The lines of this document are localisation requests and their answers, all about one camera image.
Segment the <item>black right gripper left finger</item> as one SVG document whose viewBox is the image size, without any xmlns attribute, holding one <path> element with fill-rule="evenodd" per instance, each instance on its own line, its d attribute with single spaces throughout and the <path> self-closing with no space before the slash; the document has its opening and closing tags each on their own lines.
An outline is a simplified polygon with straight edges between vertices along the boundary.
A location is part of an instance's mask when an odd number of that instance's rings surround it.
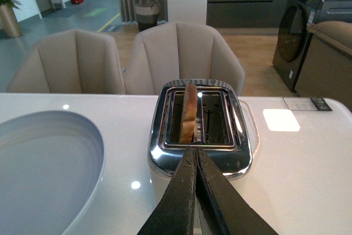
<svg viewBox="0 0 352 235">
<path fill-rule="evenodd" d="M 174 176 L 138 234 L 193 234 L 196 200 L 196 155 L 187 148 Z"/>
</svg>

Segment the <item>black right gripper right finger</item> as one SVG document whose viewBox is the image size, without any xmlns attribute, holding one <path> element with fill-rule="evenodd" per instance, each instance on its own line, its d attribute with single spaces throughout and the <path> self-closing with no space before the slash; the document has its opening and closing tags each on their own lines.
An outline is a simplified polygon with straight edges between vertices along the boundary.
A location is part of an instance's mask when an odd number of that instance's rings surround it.
<svg viewBox="0 0 352 235">
<path fill-rule="evenodd" d="M 277 234 L 203 151 L 196 150 L 196 196 L 202 234 Z"/>
</svg>

